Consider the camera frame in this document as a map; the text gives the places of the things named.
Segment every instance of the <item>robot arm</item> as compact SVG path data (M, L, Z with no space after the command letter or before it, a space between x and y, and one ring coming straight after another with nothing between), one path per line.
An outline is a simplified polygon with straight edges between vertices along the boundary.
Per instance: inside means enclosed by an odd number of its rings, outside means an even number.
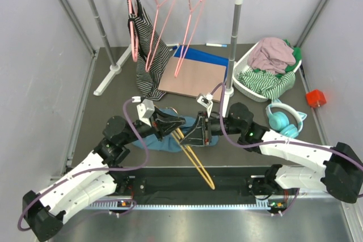
M154 108L150 100L144 100L137 109L139 120L133 125L141 137L154 134L162 140L164 136L185 124L185 119L165 114ZM230 107L228 116L222 120L223 128L227 134L240 134L238 143L241 145L282 141L273 145L245 149L262 155L277 156L301 165L298 167L271 166L264 178L257 178L260 179L258 189L262 186L264 192L268 194L274 194L281 188L319 189L329 192L342 201L356 202L363 183L363 173L353 164L328 151L320 150L317 145L314 147L290 145L290 138L254 123L253 117L254 115L244 104L235 103ZM181 144L207 146L213 135L222 134L219 117L211 116L211 110L199 112L195 124L185 134ZM87 158L57 181L57 184L66 180L67 182L41 197L26 212L24 218L40 241L53 237L73 215L97 199L110 194L129 196L127 185L130 177L125 172L109 171L109 169L119 167L130 153L125 145L137 140L137 137L120 116L108 120L103 135L104 138ZM321 147L340 151L362 164L346 144L338 143L336 147ZM251 190L257 188L254 184L252 181ZM33 191L28 192L23 197L23 209L51 187L38 194Z

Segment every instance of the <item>red box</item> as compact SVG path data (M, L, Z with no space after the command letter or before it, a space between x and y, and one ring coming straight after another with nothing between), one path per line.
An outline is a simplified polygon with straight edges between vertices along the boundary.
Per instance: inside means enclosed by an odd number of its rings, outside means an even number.
M313 90L307 93L306 100L308 105L313 108L318 108L327 102L323 92L320 90Z

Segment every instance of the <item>pink hanger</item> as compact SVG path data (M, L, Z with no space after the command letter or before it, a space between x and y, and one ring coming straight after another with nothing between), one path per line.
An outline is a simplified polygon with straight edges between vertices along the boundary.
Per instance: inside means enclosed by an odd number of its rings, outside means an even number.
M151 55L151 51L152 51L152 48L153 48L153 41L154 41L154 34L155 34L155 29L157 27L157 21L158 21L158 15L159 15L159 9L161 6L163 6L168 0L164 0L161 4L159 4L158 0L155 0L155 3L157 4L157 13L156 13L156 16L155 16L155 22L154 22L154 28L153 28L153 34L151 34L151 41L150 41L150 50L149 50L149 54L147 55L147 60L146 60L146 66L145 66L145 70L146 72L149 72L150 71L150 68L151 68L151 65L153 64L153 61L154 61L154 58L155 58L155 54L157 52L157 49L158 49L158 45L159 45L159 42L161 40L161 36L164 32L164 29L165 29L165 26L166 26L166 23L168 22L169 20L169 16L171 14L171 10L172 8L174 7L174 4L175 4L175 1L176 0L173 0L172 1L172 4L171 4L171 7L169 9L169 13L168 15L166 16L166 19L165 19L165 22L164 22L164 25L163 25L163 28L161 29L161 32L159 34L159 39L157 41L157 44L155 45L155 49L154 49L154 53L153 53L153 56L152 58L150 59L150 55Z
M128 5L129 5L129 13L132 14L133 13L133 7L132 7L132 1L128 0ZM137 54L138 54L138 36L136 35L135 38L135 34L134 34L134 23L132 21L130 21L130 36L131 36L131 55L132 55L132 60L134 62L137 62Z
M187 24L187 30L185 31L184 41L183 41L183 45L181 46L180 57L179 57L179 60L178 60L178 64L176 65L174 77L177 77L178 76L178 73L179 73L179 70L180 70L180 68L182 66L182 63L184 61L185 55L187 54L188 48L189 48L189 46L191 44L191 41L193 39L195 30L197 28L197 25L198 25L198 22L199 22L199 19L200 19L200 15L202 14L202 10L204 8L204 3L205 3L204 0L199 0L198 3L194 6L194 8L192 8L191 0L188 0L188 2L189 2L189 10L190 10L190 13L189 13L189 19L188 19L188 24ZM190 39L188 41L187 48L185 49L185 51L183 51L184 50L185 41L187 39L187 34L188 34L189 26L191 24L192 14L195 11L195 9L199 6L199 4L201 4L201 3L202 3L202 5L201 5L201 7L199 9L199 14L198 14L197 20L195 22L192 35L191 35L191 37L190 37Z

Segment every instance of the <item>laundry basket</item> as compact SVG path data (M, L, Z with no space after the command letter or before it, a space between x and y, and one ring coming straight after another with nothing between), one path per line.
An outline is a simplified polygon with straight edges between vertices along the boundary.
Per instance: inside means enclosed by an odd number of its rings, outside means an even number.
M253 70L248 64L248 58L252 52L252 50L257 46L258 43L256 43L237 63L234 64L234 68L233 68L233 85L234 87L240 91L242 94L244 94L245 96L249 97L250 99L257 101L257 102L265 102L268 100L267 97L261 96L255 92L253 92L252 90L248 89L246 86L244 86L243 84L241 84L241 82L239 82L238 76L240 72L247 72L249 70ZM296 73L296 71L299 69L299 67L301 66L301 60L299 61L299 64L295 67L295 69L293 70L294 73Z

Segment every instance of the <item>clothing rack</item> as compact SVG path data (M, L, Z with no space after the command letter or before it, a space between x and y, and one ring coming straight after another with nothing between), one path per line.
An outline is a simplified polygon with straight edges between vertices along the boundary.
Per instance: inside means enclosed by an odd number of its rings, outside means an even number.
M129 46L127 50L122 54L122 56L115 61L115 58L112 54L111 47L109 45L106 32L102 25L101 18L98 14L96 4L94 0L88 0L88 3L91 7L92 13L94 15L98 30L100 32L104 47L106 49L108 58L111 62L110 71L108 75L104 78L101 82L99 87L94 91L94 95L100 96L107 86L110 84L112 79L119 73L121 73L121 67L124 62L129 58L131 54L131 47ZM235 62L235 54L236 54L236 47L237 47L237 35L238 35L238 27L239 27L239 20L240 20L240 10L242 7L243 0L235 0L234 1L234 14L233 14L233 23L232 23L232 34L231 34L231 44L230 44L230 53L229 53L229 61L227 67L227 78L226 78L226 91L224 94L223 100L223 116L226 115L229 98L233 96L233 87L232 87L232 76L233 76L233 67Z

